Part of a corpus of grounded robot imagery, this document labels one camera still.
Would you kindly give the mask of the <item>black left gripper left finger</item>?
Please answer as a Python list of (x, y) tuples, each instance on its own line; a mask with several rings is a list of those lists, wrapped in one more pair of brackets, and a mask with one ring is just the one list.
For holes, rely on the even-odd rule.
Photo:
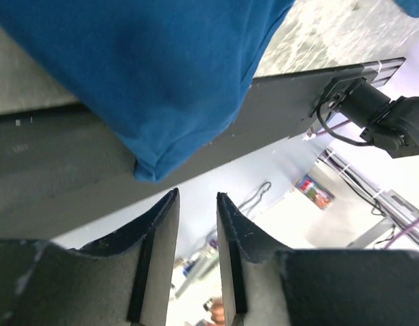
[(0, 325), (164, 325), (180, 195), (80, 249), (0, 240)]

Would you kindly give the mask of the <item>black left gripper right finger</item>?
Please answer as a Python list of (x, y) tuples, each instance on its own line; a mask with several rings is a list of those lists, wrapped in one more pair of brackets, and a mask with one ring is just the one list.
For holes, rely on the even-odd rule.
[(227, 325), (419, 325), (419, 252), (292, 249), (217, 195)]

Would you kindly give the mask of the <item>blue printed t-shirt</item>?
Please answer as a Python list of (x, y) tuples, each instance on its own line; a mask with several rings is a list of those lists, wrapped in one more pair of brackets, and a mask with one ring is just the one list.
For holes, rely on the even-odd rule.
[(292, 1), (0, 1), (0, 27), (117, 134), (237, 117)]

